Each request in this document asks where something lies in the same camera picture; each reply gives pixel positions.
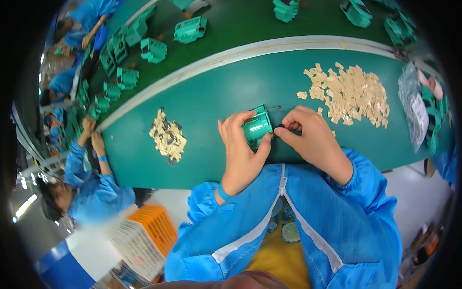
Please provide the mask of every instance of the plastic bag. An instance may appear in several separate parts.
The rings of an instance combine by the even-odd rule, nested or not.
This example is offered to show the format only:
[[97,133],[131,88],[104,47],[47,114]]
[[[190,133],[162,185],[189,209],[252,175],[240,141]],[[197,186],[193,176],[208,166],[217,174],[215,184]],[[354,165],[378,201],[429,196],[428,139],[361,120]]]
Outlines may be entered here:
[[417,70],[412,62],[403,67],[403,73],[398,79],[401,103],[406,112],[407,126],[414,152],[420,148],[428,130],[428,114],[420,95],[420,83]]

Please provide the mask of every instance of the green workbench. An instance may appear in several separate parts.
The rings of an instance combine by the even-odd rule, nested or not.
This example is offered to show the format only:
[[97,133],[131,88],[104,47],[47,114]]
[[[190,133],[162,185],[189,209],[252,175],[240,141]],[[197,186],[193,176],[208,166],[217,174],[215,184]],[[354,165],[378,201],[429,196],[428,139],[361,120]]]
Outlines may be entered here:
[[[327,109],[317,99],[297,98],[298,91],[309,91],[311,81],[305,68],[320,63],[323,70],[358,64],[365,72],[374,72],[387,91],[390,115],[388,128],[376,128],[367,119],[354,120],[352,126],[335,125],[336,139],[343,148],[363,153],[381,171],[407,165],[431,156],[425,145],[414,154],[409,139],[404,109],[398,97],[398,77],[403,62],[350,50],[312,49],[287,51],[249,58],[209,70],[153,96],[133,108],[103,131],[111,168],[119,185],[150,188],[191,189],[204,181],[220,181],[225,170],[225,147],[217,129],[217,120],[237,111],[265,104],[281,105],[270,110],[273,126],[296,105]],[[188,143],[182,160],[171,167],[167,157],[154,148],[149,136],[157,110],[163,106],[166,118],[183,127]],[[453,134],[447,118],[440,132],[438,152],[450,149]],[[268,163],[303,163],[303,159],[280,139],[272,141]]]
[[[127,0],[109,20],[109,30],[115,31],[145,2],[148,1]],[[157,38],[160,34],[164,35],[161,41],[167,44],[167,59],[159,64],[148,63],[141,59],[138,45],[131,47],[128,57],[120,67],[129,68],[135,63],[135,69],[140,72],[139,84],[133,90],[123,91],[121,98],[111,104],[111,109],[100,117],[99,122],[151,83],[190,63],[237,46],[300,35],[348,36],[392,45],[383,27],[383,22],[391,10],[371,0],[365,0],[374,16],[367,29],[356,27],[348,21],[339,7],[339,0],[306,1],[309,2],[309,6],[300,6],[298,15],[289,23],[283,23],[274,17],[274,5],[271,0],[208,2],[211,4],[210,9],[198,13],[208,19],[207,31],[203,38],[190,44],[173,41],[175,24],[186,19],[182,12],[168,0],[156,2],[157,9],[147,22],[147,37]],[[102,94],[103,82],[112,82],[114,79],[115,75],[108,80],[101,63],[98,63],[88,78],[89,94]]]

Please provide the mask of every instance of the orange plastic crate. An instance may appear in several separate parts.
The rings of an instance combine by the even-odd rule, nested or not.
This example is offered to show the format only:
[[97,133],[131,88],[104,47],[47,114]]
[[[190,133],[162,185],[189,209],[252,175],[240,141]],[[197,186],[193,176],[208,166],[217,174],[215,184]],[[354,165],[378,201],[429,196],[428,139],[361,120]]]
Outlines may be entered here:
[[163,206],[144,205],[127,219],[140,223],[162,255],[167,257],[178,239],[178,232]]

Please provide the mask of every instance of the yellow shirt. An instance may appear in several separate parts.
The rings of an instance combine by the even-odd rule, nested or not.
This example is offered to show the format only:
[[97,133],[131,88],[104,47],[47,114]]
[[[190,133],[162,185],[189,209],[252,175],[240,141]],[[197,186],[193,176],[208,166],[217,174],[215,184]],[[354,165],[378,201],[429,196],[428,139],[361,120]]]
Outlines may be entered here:
[[287,244],[281,238],[282,227],[288,222],[295,221],[293,217],[288,221],[281,219],[287,204],[286,199],[284,197],[282,199],[284,205],[278,214],[278,227],[274,232],[266,233],[260,249],[245,270],[270,272],[291,289],[311,288],[302,243]]

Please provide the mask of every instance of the pile of beige labels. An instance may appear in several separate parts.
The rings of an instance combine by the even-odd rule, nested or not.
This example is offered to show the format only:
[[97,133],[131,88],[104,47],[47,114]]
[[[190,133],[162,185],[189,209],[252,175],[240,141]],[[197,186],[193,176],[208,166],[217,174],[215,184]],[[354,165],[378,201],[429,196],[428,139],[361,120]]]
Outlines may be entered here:
[[181,160],[181,153],[186,146],[186,139],[181,129],[181,125],[175,120],[171,123],[165,119],[164,108],[161,107],[149,131],[149,135],[156,142],[156,150],[161,155],[169,156],[167,163],[171,166]]
[[[356,65],[344,67],[336,62],[338,74],[329,68],[329,76],[322,71],[321,65],[305,69],[303,72],[311,79],[311,99],[319,99],[328,107],[330,121],[337,124],[340,119],[343,124],[352,125],[353,119],[362,120],[365,116],[376,128],[388,126],[387,117],[390,107],[387,104],[387,93],[374,73],[365,73]],[[298,92],[299,98],[306,99],[306,92]]]

